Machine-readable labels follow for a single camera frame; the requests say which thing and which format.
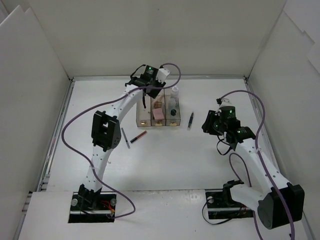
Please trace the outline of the brown eyeshadow palette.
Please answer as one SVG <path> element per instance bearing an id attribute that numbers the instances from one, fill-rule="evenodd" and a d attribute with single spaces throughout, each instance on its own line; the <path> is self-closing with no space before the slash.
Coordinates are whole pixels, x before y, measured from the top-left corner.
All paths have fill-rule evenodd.
<path id="1" fill-rule="evenodd" d="M 154 101 L 152 104 L 154 109 L 162 109 L 163 107 L 163 102 L 161 100 Z"/>

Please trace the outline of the clear three-slot organizer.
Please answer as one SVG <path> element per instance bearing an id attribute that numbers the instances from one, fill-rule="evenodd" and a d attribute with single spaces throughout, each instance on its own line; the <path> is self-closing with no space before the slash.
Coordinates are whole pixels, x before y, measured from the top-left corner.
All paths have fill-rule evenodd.
<path id="1" fill-rule="evenodd" d="M 136 125 L 143 127 L 178 127 L 181 124 L 179 88 L 163 89 L 152 98 L 136 105 Z"/>

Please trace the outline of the pink square compact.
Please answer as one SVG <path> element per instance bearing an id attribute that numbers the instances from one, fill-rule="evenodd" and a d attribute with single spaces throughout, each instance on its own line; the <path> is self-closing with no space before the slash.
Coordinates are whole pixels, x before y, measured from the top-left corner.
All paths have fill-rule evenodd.
<path id="1" fill-rule="evenodd" d="M 152 110 L 153 118 L 155 120 L 163 120 L 165 118 L 163 110 L 161 108 L 153 109 Z"/>

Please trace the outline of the black concealer stick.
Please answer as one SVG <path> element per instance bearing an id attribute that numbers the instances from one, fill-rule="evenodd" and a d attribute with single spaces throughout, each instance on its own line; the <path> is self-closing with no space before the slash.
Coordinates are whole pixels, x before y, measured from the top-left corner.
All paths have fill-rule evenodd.
<path id="1" fill-rule="evenodd" d="M 194 112 L 192 112 L 192 113 L 190 114 L 190 117 L 189 117 L 189 120 L 188 120 L 188 125 L 187 125 L 187 130 L 188 130 L 188 131 L 191 130 L 192 123 L 193 123 L 193 119 L 194 119 L 194 115 L 195 115 Z"/>

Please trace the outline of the red black lip gloss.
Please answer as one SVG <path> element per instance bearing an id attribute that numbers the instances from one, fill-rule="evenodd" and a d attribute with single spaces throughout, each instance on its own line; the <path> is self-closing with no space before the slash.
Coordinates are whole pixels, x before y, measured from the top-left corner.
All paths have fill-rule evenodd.
<path id="1" fill-rule="evenodd" d="M 130 140 L 130 143 L 133 144 L 134 142 L 136 142 L 137 140 L 139 140 L 141 137 L 143 137 L 145 134 L 147 134 L 147 131 L 143 131 L 142 133 L 140 133 L 139 135 L 135 136 L 133 139 Z"/>

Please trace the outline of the grey checkered eyeliner pencil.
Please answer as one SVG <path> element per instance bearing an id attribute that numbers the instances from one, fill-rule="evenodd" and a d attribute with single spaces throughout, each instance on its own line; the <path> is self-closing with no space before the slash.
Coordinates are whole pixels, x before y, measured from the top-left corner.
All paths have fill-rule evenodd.
<path id="1" fill-rule="evenodd" d="M 129 141 L 128 141 L 128 138 L 127 138 L 127 136 L 126 136 L 126 133 L 125 133 L 123 127 L 121 128 L 121 131 L 122 131 L 122 134 L 123 134 L 123 137 L 124 137 L 124 140 L 125 140 L 125 143 L 126 143 L 127 148 L 128 148 L 128 149 L 131 149 L 130 144 L 129 144 Z"/>

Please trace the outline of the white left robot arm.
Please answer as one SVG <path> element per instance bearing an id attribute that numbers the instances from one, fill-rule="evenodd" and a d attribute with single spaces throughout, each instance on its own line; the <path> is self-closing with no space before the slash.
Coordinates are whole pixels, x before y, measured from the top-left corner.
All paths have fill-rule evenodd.
<path id="1" fill-rule="evenodd" d="M 100 204 L 102 184 L 96 179 L 94 173 L 100 179 L 103 178 L 108 158 L 121 141 L 121 121 L 145 95 L 152 98 L 157 97 L 169 75 L 170 71 L 162 66 L 154 68 L 147 65 L 140 77 L 130 78 L 121 95 L 121 100 L 111 104 L 107 111 L 94 113 L 91 129 L 93 166 L 89 168 L 84 183 L 78 190 L 78 196 L 87 209 L 94 210 Z"/>

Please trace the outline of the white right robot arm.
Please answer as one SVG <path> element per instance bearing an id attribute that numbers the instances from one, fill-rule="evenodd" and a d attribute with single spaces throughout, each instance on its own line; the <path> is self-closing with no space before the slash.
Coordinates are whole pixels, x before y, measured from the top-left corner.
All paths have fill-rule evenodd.
<path id="1" fill-rule="evenodd" d="M 258 181 L 260 191 L 246 186 L 241 180 L 230 180 L 223 185 L 221 200 L 227 206 L 244 204 L 257 213 L 265 228 L 271 230 L 302 219 L 305 192 L 293 185 L 268 159 L 256 143 L 257 137 L 248 126 L 236 118 L 234 106 L 209 110 L 204 133 L 225 137 L 233 153 L 240 155 Z"/>

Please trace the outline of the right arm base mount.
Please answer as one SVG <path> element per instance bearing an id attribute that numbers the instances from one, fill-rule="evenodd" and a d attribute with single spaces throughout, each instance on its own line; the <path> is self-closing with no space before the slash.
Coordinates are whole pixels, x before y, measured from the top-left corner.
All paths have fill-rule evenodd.
<path id="1" fill-rule="evenodd" d="M 243 185 L 241 180 L 231 180 L 221 189 L 205 191 L 205 203 L 201 210 L 202 218 L 210 225 L 222 225 L 231 220 L 253 218 L 254 212 L 243 203 L 232 200 L 230 189 Z"/>

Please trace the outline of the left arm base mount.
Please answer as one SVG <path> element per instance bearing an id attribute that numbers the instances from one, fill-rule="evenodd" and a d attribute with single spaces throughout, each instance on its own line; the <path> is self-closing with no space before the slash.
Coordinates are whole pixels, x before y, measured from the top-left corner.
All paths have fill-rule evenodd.
<path id="1" fill-rule="evenodd" d="M 83 200 L 77 192 L 74 192 L 70 202 L 68 223 L 113 223 L 116 204 L 117 195 L 113 192 L 102 192 L 93 203 Z"/>

